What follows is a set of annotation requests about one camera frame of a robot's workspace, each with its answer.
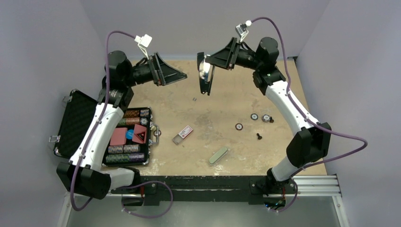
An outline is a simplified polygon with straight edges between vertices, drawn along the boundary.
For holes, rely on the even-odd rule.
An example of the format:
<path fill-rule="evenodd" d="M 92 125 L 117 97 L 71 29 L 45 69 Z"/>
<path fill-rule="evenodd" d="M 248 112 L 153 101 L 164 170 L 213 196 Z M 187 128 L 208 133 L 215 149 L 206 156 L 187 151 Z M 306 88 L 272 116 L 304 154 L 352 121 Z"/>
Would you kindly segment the green staple case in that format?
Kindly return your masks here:
<path fill-rule="evenodd" d="M 208 160 L 208 163 L 210 165 L 216 164 L 227 152 L 228 152 L 228 148 L 222 147 L 216 153 L 213 154 L 213 156 Z"/>

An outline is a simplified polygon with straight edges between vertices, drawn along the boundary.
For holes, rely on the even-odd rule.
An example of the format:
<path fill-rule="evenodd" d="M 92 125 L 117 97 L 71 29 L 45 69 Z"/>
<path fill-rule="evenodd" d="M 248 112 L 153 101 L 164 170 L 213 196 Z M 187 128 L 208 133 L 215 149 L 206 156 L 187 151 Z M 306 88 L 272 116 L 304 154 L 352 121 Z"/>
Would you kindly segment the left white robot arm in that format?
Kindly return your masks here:
<path fill-rule="evenodd" d="M 106 75 L 95 112 L 81 143 L 68 162 L 59 163 L 56 173 L 70 193 L 103 199 L 111 190 L 123 187 L 128 193 L 140 190 L 141 180 L 127 168 L 103 171 L 102 161 L 118 122 L 133 97 L 132 87 L 153 82 L 170 85 L 186 79 L 186 73 L 168 65 L 156 52 L 145 63 L 132 65 L 122 51 L 106 55 Z"/>

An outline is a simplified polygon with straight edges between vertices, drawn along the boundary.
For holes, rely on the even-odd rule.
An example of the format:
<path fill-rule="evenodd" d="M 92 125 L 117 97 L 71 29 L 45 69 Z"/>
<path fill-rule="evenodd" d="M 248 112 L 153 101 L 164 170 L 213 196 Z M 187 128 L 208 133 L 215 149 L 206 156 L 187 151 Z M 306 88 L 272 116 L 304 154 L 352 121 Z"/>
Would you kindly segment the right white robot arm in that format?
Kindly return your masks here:
<path fill-rule="evenodd" d="M 326 157 L 331 135 L 328 123 L 320 123 L 302 106 L 288 88 L 289 80 L 276 66 L 279 55 L 278 42 L 271 37 L 260 40 L 255 51 L 241 48 L 236 38 L 222 50 L 205 55 L 197 53 L 201 93 L 210 94 L 215 67 L 231 70 L 238 65 L 252 69 L 255 86 L 280 111 L 294 135 L 286 148 L 286 156 L 270 168 L 261 189 L 278 192 L 291 176 L 307 164 Z"/>

